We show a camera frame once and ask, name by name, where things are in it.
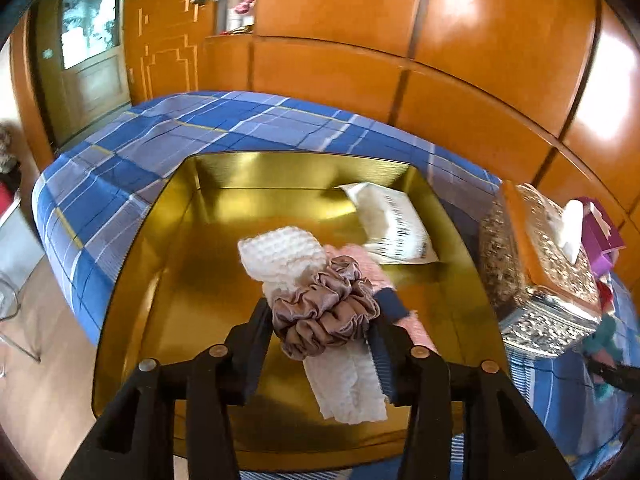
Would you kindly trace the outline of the white waffle cloth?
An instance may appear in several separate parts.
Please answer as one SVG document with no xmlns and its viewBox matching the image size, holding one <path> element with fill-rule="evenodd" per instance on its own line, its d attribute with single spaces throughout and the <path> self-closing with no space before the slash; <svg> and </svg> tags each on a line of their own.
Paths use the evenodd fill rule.
<svg viewBox="0 0 640 480">
<path fill-rule="evenodd" d="M 332 258 L 309 232 L 285 226 L 238 243 L 246 274 L 262 284 L 271 310 L 276 292 L 292 292 L 306 285 L 312 274 Z M 378 381 L 367 333 L 337 348 L 310 356 L 303 368 L 325 419 L 347 425 L 382 422 L 387 418 L 385 394 Z"/>
</svg>

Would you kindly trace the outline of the mauve satin scrunchie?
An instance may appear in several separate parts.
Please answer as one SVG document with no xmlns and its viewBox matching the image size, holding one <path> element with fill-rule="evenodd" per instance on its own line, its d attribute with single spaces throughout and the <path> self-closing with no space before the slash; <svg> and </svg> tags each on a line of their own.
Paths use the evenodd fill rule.
<svg viewBox="0 0 640 480">
<path fill-rule="evenodd" d="M 358 262 L 340 255 L 312 274 L 306 285 L 276 292 L 271 312 L 283 352 L 303 361 L 363 338 L 381 309 Z"/>
</svg>

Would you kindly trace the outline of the white printed packet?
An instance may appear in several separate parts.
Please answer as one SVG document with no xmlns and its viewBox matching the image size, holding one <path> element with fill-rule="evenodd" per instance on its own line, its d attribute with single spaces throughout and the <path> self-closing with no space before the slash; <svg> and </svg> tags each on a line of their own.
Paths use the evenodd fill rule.
<svg viewBox="0 0 640 480">
<path fill-rule="evenodd" d="M 406 193 L 372 182 L 341 185 L 355 206 L 367 240 L 363 248 L 382 266 L 437 262 L 430 234 Z"/>
</svg>

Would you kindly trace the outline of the fluffy blue cloth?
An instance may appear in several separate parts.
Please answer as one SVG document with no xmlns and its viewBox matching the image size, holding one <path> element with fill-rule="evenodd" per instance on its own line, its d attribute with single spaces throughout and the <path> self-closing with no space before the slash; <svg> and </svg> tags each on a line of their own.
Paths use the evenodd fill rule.
<svg viewBox="0 0 640 480">
<path fill-rule="evenodd" d="M 615 318 L 605 314 L 596 331 L 582 341 L 582 354 L 593 382 L 594 396 L 597 401 L 603 401 L 612 396 L 614 388 L 594 372 L 592 366 L 593 364 L 603 364 L 616 368 L 617 364 L 622 362 L 623 351 L 616 346 L 615 335 Z"/>
</svg>

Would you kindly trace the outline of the red knitted cloth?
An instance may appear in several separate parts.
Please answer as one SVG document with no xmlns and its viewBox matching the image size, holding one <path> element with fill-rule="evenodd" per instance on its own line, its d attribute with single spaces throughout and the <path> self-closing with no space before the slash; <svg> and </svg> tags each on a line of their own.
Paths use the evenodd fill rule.
<svg viewBox="0 0 640 480">
<path fill-rule="evenodd" d="M 610 286 L 597 281 L 597 289 L 599 293 L 600 307 L 603 313 L 612 313 L 615 310 L 614 296 Z"/>
</svg>

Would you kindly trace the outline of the blue plaid tablecloth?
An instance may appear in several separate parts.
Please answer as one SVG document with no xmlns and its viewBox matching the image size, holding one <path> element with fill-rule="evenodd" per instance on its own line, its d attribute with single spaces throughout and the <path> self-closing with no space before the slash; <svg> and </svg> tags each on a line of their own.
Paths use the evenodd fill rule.
<svg viewBox="0 0 640 480">
<path fill-rule="evenodd" d="M 32 191 L 32 212 L 63 296 L 91 341 L 134 234 L 186 157 L 230 151 L 314 151 L 388 158 L 419 168 L 466 242 L 499 179 L 484 166 L 346 110 L 255 92 L 179 93 L 139 104 L 62 153 Z M 515 385 L 574 475 L 623 452 L 634 402 L 597 384 L 579 350 L 554 360 L 508 359 Z"/>
</svg>

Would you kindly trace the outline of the gold tray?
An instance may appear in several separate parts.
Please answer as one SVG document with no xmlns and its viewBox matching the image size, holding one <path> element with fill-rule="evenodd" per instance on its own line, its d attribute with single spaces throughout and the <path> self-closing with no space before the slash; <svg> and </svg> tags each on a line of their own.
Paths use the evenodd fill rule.
<svg viewBox="0 0 640 480">
<path fill-rule="evenodd" d="M 344 193 L 358 182 L 405 192 L 431 237 L 436 262 L 392 264 L 385 272 L 439 354 L 469 366 L 506 366 L 476 266 L 418 168 L 304 152 L 196 155 L 160 192 L 119 273 L 96 354 L 93 411 L 104 411 L 141 360 L 190 360 L 248 320 L 262 286 L 242 267 L 239 240 L 297 226 L 324 244 L 363 243 L 366 233 Z M 384 422 L 354 426 L 324 419 L 303 365 L 273 341 L 256 393 L 229 415 L 242 469 L 295 472 L 397 456 L 409 412 L 389 408 Z"/>
</svg>

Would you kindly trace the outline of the ornate silver tissue box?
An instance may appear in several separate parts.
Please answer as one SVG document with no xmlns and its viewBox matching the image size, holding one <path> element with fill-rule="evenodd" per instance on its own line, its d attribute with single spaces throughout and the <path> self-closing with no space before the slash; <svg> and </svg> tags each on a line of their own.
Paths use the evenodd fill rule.
<svg viewBox="0 0 640 480">
<path fill-rule="evenodd" d="M 503 342 L 533 358 L 560 356 L 602 318 L 585 249 L 569 264 L 556 244 L 564 207 L 528 183 L 505 180 L 480 222 L 480 278 Z"/>
</svg>

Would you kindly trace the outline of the purple carton box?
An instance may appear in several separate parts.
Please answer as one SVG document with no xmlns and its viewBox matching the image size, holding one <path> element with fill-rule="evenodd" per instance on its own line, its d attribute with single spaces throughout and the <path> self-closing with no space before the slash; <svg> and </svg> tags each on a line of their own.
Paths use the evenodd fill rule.
<svg viewBox="0 0 640 480">
<path fill-rule="evenodd" d="M 626 247 L 620 232 L 603 206 L 595 198 L 578 197 L 582 204 L 582 248 L 595 278 L 602 278 L 616 265 Z"/>
</svg>

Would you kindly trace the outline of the white tissue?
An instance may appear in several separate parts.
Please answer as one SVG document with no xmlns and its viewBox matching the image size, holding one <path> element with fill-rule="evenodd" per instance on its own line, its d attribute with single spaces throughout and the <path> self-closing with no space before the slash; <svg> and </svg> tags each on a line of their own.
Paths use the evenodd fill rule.
<svg viewBox="0 0 640 480">
<path fill-rule="evenodd" d="M 580 200 L 569 200 L 562 210 L 556 244 L 569 264 L 575 264 L 582 247 L 582 220 L 584 205 Z"/>
</svg>

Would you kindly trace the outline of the red bag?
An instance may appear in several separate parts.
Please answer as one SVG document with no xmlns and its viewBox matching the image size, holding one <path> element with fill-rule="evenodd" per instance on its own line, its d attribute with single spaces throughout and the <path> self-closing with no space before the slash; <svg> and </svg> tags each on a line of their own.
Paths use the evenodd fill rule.
<svg viewBox="0 0 640 480">
<path fill-rule="evenodd" d="M 15 200 L 15 193 L 12 192 L 3 182 L 0 182 L 0 216 L 3 216 L 12 206 Z"/>
</svg>

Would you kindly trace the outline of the glass panel door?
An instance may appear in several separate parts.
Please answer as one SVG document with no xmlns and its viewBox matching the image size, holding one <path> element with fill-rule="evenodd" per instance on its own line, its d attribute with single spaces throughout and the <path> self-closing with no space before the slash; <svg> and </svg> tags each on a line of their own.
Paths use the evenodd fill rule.
<svg viewBox="0 0 640 480">
<path fill-rule="evenodd" d="M 30 9 L 37 96 L 56 148 L 130 102 L 123 2 L 36 0 Z"/>
</svg>

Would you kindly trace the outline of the metal frame side table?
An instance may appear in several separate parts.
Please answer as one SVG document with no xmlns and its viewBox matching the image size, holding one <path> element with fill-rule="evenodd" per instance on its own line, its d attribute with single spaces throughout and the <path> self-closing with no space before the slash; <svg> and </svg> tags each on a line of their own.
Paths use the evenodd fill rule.
<svg viewBox="0 0 640 480">
<path fill-rule="evenodd" d="M 1 215 L 1 343 L 37 364 L 41 352 L 26 326 L 22 299 L 42 257 L 42 247 L 16 198 Z"/>
</svg>

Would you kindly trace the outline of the wooden wall cabinet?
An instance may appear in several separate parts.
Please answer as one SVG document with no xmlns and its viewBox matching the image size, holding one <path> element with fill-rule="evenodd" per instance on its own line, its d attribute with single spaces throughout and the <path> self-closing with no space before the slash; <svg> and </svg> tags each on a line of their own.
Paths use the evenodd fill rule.
<svg viewBox="0 0 640 480">
<path fill-rule="evenodd" d="M 134 102 L 250 90 L 346 108 L 639 237 L 639 25 L 615 0 L 124 0 Z"/>
</svg>

